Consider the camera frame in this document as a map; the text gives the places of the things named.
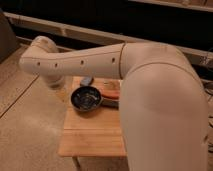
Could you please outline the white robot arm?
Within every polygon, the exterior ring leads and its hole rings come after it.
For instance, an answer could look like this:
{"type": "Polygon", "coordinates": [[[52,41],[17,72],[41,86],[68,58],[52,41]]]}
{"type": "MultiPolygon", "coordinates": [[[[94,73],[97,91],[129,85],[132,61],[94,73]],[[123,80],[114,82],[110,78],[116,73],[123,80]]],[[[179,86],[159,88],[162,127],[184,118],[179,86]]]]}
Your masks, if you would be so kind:
{"type": "Polygon", "coordinates": [[[208,101],[178,48],[137,42],[60,53],[51,39],[38,36],[20,67],[51,84],[66,75],[120,79],[130,171],[208,171],[208,101]]]}

